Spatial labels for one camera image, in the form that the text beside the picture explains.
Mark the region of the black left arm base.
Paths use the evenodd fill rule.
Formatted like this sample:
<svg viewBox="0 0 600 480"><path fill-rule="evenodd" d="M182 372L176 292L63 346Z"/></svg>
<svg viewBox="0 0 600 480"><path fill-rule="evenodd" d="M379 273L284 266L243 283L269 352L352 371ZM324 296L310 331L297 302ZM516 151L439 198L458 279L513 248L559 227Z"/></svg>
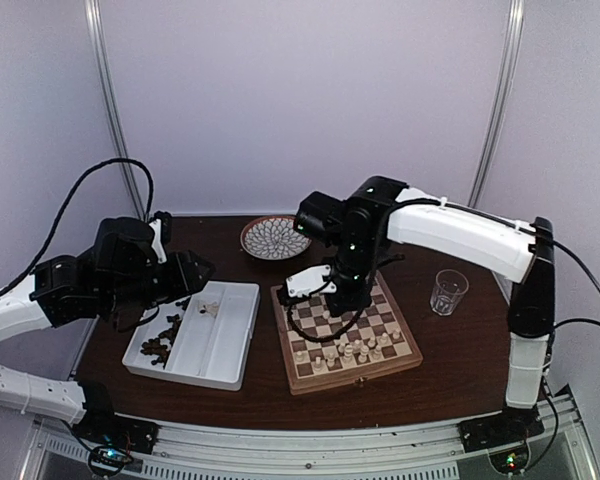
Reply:
<svg viewBox="0 0 600 480"><path fill-rule="evenodd" d="M84 395L84 415L67 428L87 450L87 466L94 474L117 475L135 462L134 454L153 453L159 432L156 423L116 414L106 387L98 382L77 385Z"/></svg>

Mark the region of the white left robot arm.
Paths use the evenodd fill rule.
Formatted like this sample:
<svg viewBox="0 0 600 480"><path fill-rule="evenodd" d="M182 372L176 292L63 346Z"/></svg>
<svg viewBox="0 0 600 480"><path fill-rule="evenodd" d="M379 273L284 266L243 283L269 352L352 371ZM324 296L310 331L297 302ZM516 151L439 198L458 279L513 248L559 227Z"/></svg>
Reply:
<svg viewBox="0 0 600 480"><path fill-rule="evenodd" d="M190 250L166 252L170 239L166 212L150 222L102 220L85 252L36 262L0 291L0 342L77 320L110 321L126 309L151 310L202 291L214 265ZM54 381L0 365L0 405L85 425L103 444L124 433L106 387L97 382Z"/></svg>

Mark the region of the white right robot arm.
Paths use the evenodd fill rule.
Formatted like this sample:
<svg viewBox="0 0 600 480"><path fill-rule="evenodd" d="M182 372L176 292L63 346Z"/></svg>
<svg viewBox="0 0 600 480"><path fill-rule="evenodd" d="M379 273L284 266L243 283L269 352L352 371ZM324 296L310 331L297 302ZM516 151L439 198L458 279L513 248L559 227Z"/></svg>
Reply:
<svg viewBox="0 0 600 480"><path fill-rule="evenodd" d="M302 301L322 293L332 315L359 316L391 244L425 247L497 273L513 284L507 325L511 344L507 408L493 419L499 440L515 440L531 424L555 331L553 227L493 216L383 176L349 198L315 191L299 206L296 232L333 246L322 264L289 276L281 294Z"/></svg>

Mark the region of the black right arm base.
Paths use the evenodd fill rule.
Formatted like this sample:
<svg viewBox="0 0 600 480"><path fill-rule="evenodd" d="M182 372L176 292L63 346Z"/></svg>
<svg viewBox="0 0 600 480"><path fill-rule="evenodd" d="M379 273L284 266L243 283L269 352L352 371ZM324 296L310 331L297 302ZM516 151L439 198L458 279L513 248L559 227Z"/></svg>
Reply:
<svg viewBox="0 0 600 480"><path fill-rule="evenodd" d="M499 474L520 474L531 460L529 441L545 432L537 407L505 407L501 412L461 421L458 431L465 453L488 455Z"/></svg>

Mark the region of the white chess king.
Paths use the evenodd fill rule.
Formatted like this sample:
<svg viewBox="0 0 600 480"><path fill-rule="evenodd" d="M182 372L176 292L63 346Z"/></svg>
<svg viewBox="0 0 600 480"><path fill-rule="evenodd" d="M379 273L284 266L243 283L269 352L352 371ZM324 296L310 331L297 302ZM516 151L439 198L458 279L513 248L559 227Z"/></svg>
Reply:
<svg viewBox="0 0 600 480"><path fill-rule="evenodd" d="M347 344L344 347L343 356L341 360L343 365L351 365L354 363L353 347L351 344Z"/></svg>

